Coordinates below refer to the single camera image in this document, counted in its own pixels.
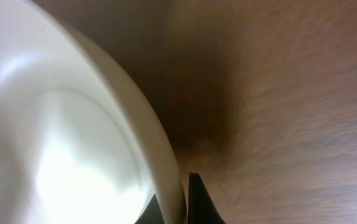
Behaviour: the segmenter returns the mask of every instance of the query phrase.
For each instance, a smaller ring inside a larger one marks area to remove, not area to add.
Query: brown wooden surface
[[[357,0],[63,2],[227,223],[357,223]]]

